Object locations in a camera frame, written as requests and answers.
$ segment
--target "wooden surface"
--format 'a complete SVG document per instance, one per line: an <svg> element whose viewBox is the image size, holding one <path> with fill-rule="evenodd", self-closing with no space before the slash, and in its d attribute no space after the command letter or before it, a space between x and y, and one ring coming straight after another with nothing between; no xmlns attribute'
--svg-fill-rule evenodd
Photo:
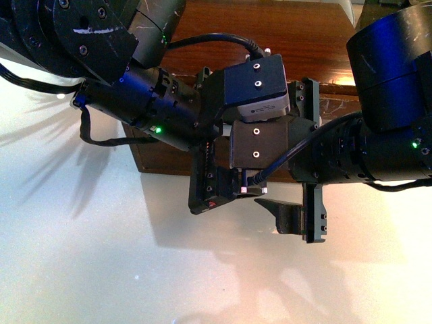
<svg viewBox="0 0 432 324"><path fill-rule="evenodd" d="M346 42L354 27L344 10L332 3L291 1L188 0L173 41L209 32L227 32L253 39L260 47L282 54L288 80L307 76L321 83L321 114L326 119L359 110ZM168 53L162 66L186 83L204 66L218 70L242 63L247 54L241 46L205 43ZM125 126L127 136L142 133ZM217 143L220 165L227 166L227 140ZM188 153L164 143L133 145L138 170L150 173L189 175ZM286 171L273 181L290 181Z"/></svg>

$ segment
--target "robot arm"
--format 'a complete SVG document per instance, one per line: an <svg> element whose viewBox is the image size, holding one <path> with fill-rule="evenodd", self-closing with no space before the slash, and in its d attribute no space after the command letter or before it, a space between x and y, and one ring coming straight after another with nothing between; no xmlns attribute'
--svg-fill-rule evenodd
<svg viewBox="0 0 432 324"><path fill-rule="evenodd" d="M82 110L85 141L97 144L89 137L89 105L150 138L190 151L194 214L265 194L269 175L284 168L302 184L303 204L256 201L275 215L279 233L323 242L323 185L362 182L393 191L432 185L430 5L399 11L350 40L362 113L321 127L318 84L303 79L287 85L280 55L226 34L171 43L185 5L184 0L166 0L163 6L139 0L0 0L5 31L0 56L84 78L70 90L72 105ZM158 67L168 49L226 40L245 46L250 59L213 73L203 69L194 88ZM214 159L223 123L232 125L229 169ZM377 180L417 181L382 188Z"/></svg>

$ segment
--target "cable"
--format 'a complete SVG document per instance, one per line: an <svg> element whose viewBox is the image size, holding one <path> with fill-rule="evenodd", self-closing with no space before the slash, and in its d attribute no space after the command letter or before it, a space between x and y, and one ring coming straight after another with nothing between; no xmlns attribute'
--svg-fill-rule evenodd
<svg viewBox="0 0 432 324"><path fill-rule="evenodd" d="M432 179L419 179L408 184L400 184L399 186L383 186L382 184L367 184L368 186L384 192L399 192L407 189L418 187L432 187Z"/></svg>
<svg viewBox="0 0 432 324"><path fill-rule="evenodd" d="M85 106L81 106L81 126L80 126L80 137L85 143L89 143L97 146L119 146L119 145L131 145L131 144L146 144L146 143L156 143L158 140L156 138L112 138L109 140L97 141L93 140L90 135L91 131L91 122L90 122L90 113Z"/></svg>
<svg viewBox="0 0 432 324"><path fill-rule="evenodd" d="M324 133L334 129L336 126L339 126L344 122L347 122L348 120L360 118L360 117L362 117L362 113L356 112L329 121L325 125L315 130L312 134L309 134L306 138L301 140L295 147L291 148L286 153L284 153L280 158L278 158L276 161L270 164L270 166L268 166L266 169L261 170L254 176L248 177L248 186L253 186L255 184L260 184L261 182L266 181L267 178L273 172L279 169L286 161L295 157L300 151L302 151L310 143L312 143L318 137L322 136Z"/></svg>
<svg viewBox="0 0 432 324"><path fill-rule="evenodd" d="M251 59L259 59L265 56L265 52L253 40L226 33L212 33L185 38L169 44L168 51L205 42L230 42L242 45L250 53Z"/></svg>
<svg viewBox="0 0 432 324"><path fill-rule="evenodd" d="M32 79L21 78L12 72L10 72L4 65L0 63L0 76L5 78L7 81L15 84L16 86L21 86L22 88L27 88L30 90L49 93L52 95L58 94L68 94L80 90L81 84L76 84L74 86L57 86L55 84L49 84L41 81L36 81Z"/></svg>

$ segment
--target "black metal bracket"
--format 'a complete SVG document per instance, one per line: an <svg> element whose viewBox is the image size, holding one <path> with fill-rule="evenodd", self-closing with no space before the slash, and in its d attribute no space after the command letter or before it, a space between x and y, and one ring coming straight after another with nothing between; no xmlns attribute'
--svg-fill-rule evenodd
<svg viewBox="0 0 432 324"><path fill-rule="evenodd" d="M292 102L291 114L319 125L319 83L308 78L294 82L289 87ZM312 182L302 183L301 205L271 199L255 199L276 218L277 232L301 235L307 243L324 242L327 234L327 212L323 204L323 186Z"/></svg>

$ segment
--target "white wall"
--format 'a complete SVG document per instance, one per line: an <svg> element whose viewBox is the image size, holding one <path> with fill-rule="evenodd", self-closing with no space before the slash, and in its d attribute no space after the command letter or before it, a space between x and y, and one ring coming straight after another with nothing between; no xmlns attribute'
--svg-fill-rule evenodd
<svg viewBox="0 0 432 324"><path fill-rule="evenodd" d="M189 214L188 178L84 144L69 97L0 98L0 323L431 322L431 189L326 187L327 241L306 245L252 201Z"/></svg>

